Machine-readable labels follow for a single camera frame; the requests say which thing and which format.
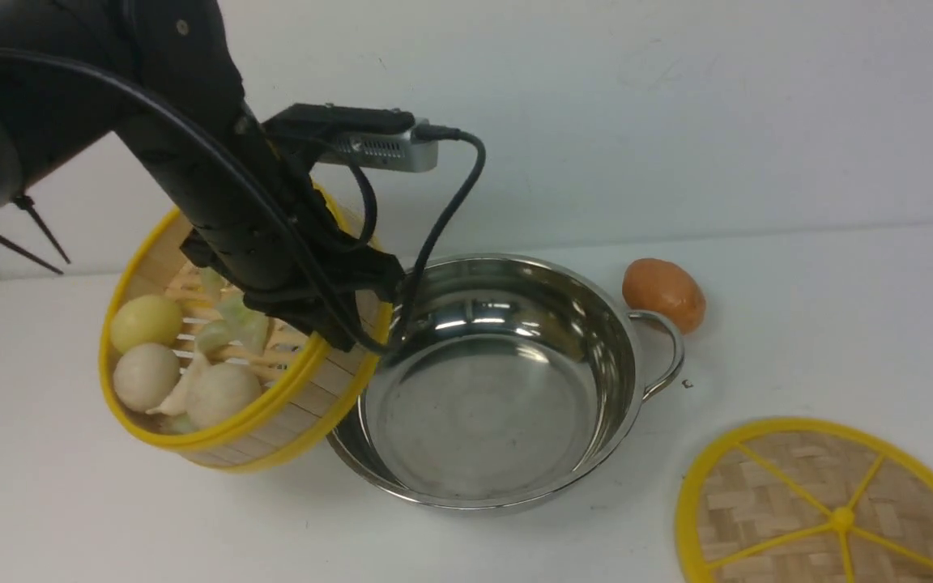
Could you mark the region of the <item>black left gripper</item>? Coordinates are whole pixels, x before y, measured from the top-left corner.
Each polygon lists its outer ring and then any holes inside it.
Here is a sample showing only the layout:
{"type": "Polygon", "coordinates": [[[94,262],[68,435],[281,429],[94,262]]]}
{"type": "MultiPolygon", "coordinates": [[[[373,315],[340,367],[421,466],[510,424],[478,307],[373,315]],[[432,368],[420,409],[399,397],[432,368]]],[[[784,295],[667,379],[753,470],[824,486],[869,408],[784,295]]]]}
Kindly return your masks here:
{"type": "Polygon", "coordinates": [[[256,209],[238,211],[223,226],[195,224],[184,240],[184,255],[198,268],[211,268],[244,292],[248,309],[287,322],[305,334],[319,334],[332,347],[354,346],[377,353],[360,322],[357,292],[396,302],[403,267],[371,246],[337,252],[279,225],[256,209]]]}

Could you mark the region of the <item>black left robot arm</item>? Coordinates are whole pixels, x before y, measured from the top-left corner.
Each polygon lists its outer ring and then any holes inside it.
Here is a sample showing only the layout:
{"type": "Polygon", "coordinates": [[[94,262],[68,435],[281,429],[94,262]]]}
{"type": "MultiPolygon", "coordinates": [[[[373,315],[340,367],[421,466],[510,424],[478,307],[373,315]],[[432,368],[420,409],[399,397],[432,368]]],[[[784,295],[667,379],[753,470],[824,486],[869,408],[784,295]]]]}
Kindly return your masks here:
{"type": "Polygon", "coordinates": [[[29,188],[115,133],[191,224],[185,259],[341,351],[378,351],[356,293],[393,301],[403,270],[368,245],[375,204],[348,235],[309,171],[341,135],[414,124],[332,104],[259,121],[215,1],[0,1],[0,207],[29,207],[29,188]]]}

